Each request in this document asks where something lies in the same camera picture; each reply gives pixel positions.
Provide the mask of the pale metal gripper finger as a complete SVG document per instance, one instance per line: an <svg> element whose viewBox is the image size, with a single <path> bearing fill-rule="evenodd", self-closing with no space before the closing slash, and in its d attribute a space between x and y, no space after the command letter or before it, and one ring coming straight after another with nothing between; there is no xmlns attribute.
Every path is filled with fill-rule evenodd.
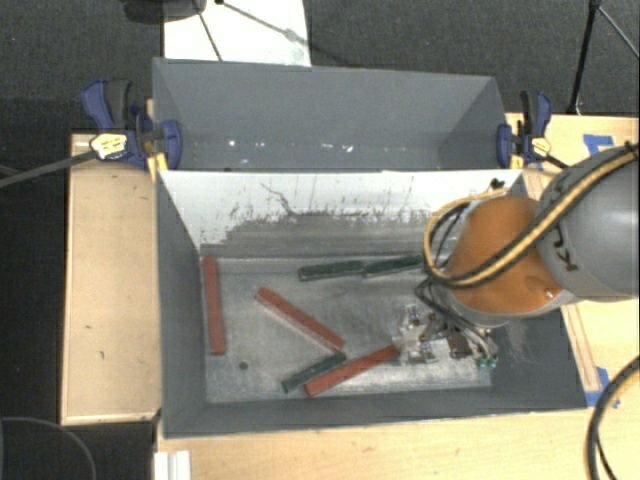
<svg viewBox="0 0 640 480"><path fill-rule="evenodd" d="M424 332L424 323L416 304L405 306L405 316L401 325L401 335L404 339L418 339Z"/></svg>
<svg viewBox="0 0 640 480"><path fill-rule="evenodd" d="M438 361L429 342L395 338L393 344L398 350L398 361L402 365L431 364Z"/></svg>

